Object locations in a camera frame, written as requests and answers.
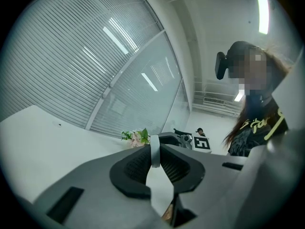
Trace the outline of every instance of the horizontal blinds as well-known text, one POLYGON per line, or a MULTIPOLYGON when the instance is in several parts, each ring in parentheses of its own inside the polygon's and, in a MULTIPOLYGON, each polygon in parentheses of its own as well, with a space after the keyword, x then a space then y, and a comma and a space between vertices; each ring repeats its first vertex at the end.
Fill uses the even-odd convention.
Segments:
POLYGON ((162 132, 173 132, 174 128, 179 131, 184 131, 189 117, 190 107, 182 80, 162 132))
POLYGON ((124 71, 99 109, 91 130, 120 137, 147 128, 159 134, 178 91, 181 74, 165 33, 153 40, 124 71))
POLYGON ((34 104, 84 128, 112 78, 159 32, 144 0, 36 0, 0 55, 0 121, 34 104))

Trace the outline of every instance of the hair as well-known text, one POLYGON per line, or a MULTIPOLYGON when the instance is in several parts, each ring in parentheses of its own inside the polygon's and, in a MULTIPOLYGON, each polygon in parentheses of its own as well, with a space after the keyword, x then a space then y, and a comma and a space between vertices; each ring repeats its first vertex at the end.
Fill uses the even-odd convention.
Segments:
MULTIPOLYGON (((271 86, 275 89, 281 81, 288 74, 288 69, 283 65, 283 63, 277 59, 274 55, 270 54, 268 51, 262 50, 259 47, 254 47, 255 49, 263 52, 266 55, 267 66, 271 68, 271 86)), ((260 113, 264 118, 269 117, 269 123, 275 123, 276 121, 273 118, 273 115, 277 111, 277 105, 274 100, 272 100, 263 113, 263 107, 260 104, 260 96, 251 96, 246 95, 243 109, 237 118, 237 123, 232 129, 232 131, 224 138, 225 148, 229 148, 229 144, 233 141, 234 137, 238 130, 243 126, 244 122, 251 117, 254 117, 254 114, 260 113)))

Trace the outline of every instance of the ceiling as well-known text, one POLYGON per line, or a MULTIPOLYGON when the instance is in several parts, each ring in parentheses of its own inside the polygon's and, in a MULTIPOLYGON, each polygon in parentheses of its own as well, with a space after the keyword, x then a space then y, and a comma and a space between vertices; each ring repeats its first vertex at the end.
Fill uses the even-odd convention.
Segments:
POLYGON ((293 65, 302 42, 276 0, 269 2, 269 31, 261 34, 257 0, 168 0, 183 25, 194 70, 194 102, 209 96, 234 102, 238 82, 215 76, 218 52, 227 53, 235 41, 247 41, 269 49, 287 65, 293 65))

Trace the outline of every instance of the person in background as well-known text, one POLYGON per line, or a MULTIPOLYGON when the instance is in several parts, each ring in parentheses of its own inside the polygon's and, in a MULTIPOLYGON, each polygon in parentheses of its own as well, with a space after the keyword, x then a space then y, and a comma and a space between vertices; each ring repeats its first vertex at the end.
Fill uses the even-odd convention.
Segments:
POLYGON ((265 145, 288 127, 271 96, 288 70, 274 56, 247 42, 235 42, 228 51, 232 78, 244 84, 244 106, 233 130, 224 139, 232 156, 248 156, 251 148, 265 145))
POLYGON ((198 134, 201 135, 201 136, 205 136, 205 134, 203 133, 202 128, 198 128, 196 132, 198 132, 198 134))

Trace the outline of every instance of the black t-shirt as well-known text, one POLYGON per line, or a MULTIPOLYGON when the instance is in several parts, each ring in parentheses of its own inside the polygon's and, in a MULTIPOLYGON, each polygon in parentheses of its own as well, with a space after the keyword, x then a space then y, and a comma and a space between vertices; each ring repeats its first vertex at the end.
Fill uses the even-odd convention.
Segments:
POLYGON ((270 117, 246 120, 233 138, 228 152, 232 156, 248 156, 255 146, 265 145, 270 137, 288 129, 283 113, 277 111, 270 117))

